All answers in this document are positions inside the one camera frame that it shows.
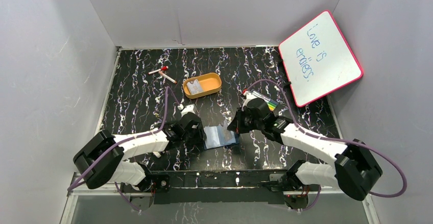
table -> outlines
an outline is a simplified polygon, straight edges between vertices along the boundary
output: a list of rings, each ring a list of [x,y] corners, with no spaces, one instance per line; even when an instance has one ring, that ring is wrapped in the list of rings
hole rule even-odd
[[[235,115],[242,104],[240,93],[254,81],[271,79],[280,86],[287,84],[284,69],[276,47],[226,47],[188,49],[121,50],[106,104],[101,129],[113,134],[131,134],[159,127],[163,116],[164,88],[170,86],[185,105],[194,103],[203,126],[216,126]],[[173,84],[158,73],[149,71],[168,66],[167,75]],[[216,72],[222,80],[222,89],[199,99],[190,100],[183,94],[184,80]],[[255,89],[276,100],[280,105],[275,113],[290,117],[284,98],[272,84],[262,83]],[[295,120],[305,128],[328,137],[338,137],[335,121],[326,98],[303,108],[295,106],[290,89],[285,90]],[[179,119],[173,98],[169,97],[167,119]],[[204,150],[203,144],[184,145],[166,151],[161,158],[153,154],[135,157],[150,170],[249,170],[284,169],[294,162],[317,159],[296,148],[267,140],[261,132],[242,134],[240,144],[230,148]]]

white wall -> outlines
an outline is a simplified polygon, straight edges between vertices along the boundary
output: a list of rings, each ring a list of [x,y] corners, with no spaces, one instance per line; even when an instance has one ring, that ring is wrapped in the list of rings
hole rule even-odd
[[[373,198],[386,223],[432,223],[433,0],[340,0],[334,16],[365,74],[331,95],[342,134],[389,155],[404,170],[407,192]],[[396,171],[374,191],[401,188]]]
[[[279,44],[338,0],[90,0],[122,47]]]
[[[0,223],[58,223],[115,46],[89,0],[0,0]]]

plastic container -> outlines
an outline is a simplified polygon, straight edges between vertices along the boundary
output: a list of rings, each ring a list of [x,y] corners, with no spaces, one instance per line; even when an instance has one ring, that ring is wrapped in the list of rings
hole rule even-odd
[[[186,83],[195,79],[199,81],[199,84],[202,87],[203,92],[191,95],[190,91],[188,90],[188,87],[186,86]],[[185,92],[187,98],[196,99],[205,95],[217,93],[218,91],[221,90],[221,84],[222,82],[220,76],[214,72],[210,72],[198,77],[185,80],[185,82],[183,82],[183,91]]]

whiteboard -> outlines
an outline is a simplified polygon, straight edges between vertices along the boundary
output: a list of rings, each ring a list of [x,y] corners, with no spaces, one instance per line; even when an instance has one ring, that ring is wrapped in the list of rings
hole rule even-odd
[[[324,11],[279,45],[296,106],[303,107],[359,78],[363,70]]]

white marker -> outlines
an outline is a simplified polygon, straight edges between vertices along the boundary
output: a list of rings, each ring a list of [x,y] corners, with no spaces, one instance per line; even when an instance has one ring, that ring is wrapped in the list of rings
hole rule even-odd
[[[150,71],[150,72],[149,72],[149,75],[151,75],[151,74],[153,74],[153,73],[156,73],[156,72],[159,72],[159,71],[165,71],[165,70],[167,70],[168,68],[169,68],[169,67],[164,66],[164,67],[162,67],[162,68],[160,68],[160,69]]]
[[[170,77],[169,77],[168,75],[166,75],[165,73],[159,71],[159,74],[160,74],[161,76],[163,76],[164,78],[170,80],[171,82],[177,84],[177,81],[175,81],[174,79],[170,78]]]

